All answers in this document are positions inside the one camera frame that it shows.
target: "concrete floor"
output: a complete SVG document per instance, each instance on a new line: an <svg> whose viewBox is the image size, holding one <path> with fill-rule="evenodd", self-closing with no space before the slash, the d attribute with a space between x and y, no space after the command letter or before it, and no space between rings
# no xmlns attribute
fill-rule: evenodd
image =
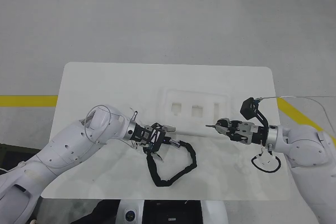
<svg viewBox="0 0 336 224"><path fill-rule="evenodd" d="M0 0L0 95L57 95L71 61L267 66L277 95L336 95L336 0ZM336 129L336 99L319 101ZM315 104L289 102L330 131ZM53 115L0 108L0 142L42 148ZM317 223L291 189L284 202L226 202L231 223ZM63 208L50 203L42 223Z"/></svg>

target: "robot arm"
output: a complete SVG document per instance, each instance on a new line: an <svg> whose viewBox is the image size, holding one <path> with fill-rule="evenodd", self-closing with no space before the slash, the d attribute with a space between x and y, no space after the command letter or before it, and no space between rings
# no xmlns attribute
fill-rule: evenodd
<svg viewBox="0 0 336 224"><path fill-rule="evenodd" d="M259 116L263 126L227 118L208 126L232 141L261 144L271 155L283 153L301 196L319 223L336 224L336 148L330 136L307 125L295 129L268 125L253 98L244 101L240 112L247 120Z"/></svg>
<svg viewBox="0 0 336 224"><path fill-rule="evenodd" d="M63 129L38 154L0 175L0 224L25 223L57 176L90 158L110 139L130 140L137 128L116 108L100 105L86 119Z"/></svg>

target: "yellow floor line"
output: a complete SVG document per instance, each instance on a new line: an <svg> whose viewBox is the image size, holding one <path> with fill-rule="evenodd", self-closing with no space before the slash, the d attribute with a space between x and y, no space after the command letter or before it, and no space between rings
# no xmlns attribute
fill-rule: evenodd
<svg viewBox="0 0 336 224"><path fill-rule="evenodd" d="M58 96L0 96L0 107L54 107L56 106ZM306 124L323 130L315 122L303 115L284 99L277 99L278 108L297 124Z"/></svg>
<svg viewBox="0 0 336 224"><path fill-rule="evenodd" d="M289 118L291 118L297 124L310 125L310 126L316 128L316 130L318 130L318 131L322 131L323 130L320 126L318 126L315 122L313 122L312 120L310 120L310 118L308 118L307 116L305 116L302 112L300 112L296 108L294 108L286 100L284 100L282 98L277 98L277 103L278 103L279 110L281 110L282 112L284 112L284 114L286 114ZM335 144L335 147L336 147L336 139L333 136L331 136L331 138L332 138L332 140L333 140L333 142Z"/></svg>
<svg viewBox="0 0 336 224"><path fill-rule="evenodd" d="M0 96L0 107L56 106L58 96Z"/></svg>

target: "white tabletop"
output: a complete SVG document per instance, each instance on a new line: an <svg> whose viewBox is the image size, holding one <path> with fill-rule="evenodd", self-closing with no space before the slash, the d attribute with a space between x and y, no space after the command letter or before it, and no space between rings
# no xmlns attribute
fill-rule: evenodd
<svg viewBox="0 0 336 224"><path fill-rule="evenodd" d="M248 97L275 95L272 72L266 67L71 62L64 69L51 138L75 119L84 118L97 104L110 104L127 116L132 114L130 108L138 110L137 120L142 124L170 125L165 122L174 121L162 116L162 104L166 103L164 94L169 91L224 96L226 114L219 116L237 120L245 120L239 110ZM263 101L259 109L270 124L279 124L276 101ZM251 122L259 125L256 119ZM177 135L176 138L193 146L198 167L170 187L154 185L146 155L111 140L90 159L56 178L41 196L201 200L289 198L287 166L282 155L278 155L281 169L266 174L250 163L260 152L260 146L231 142L227 137ZM156 163L163 179L169 179L190 164L190 157L184 150L169 147L159 153L164 162Z"/></svg>

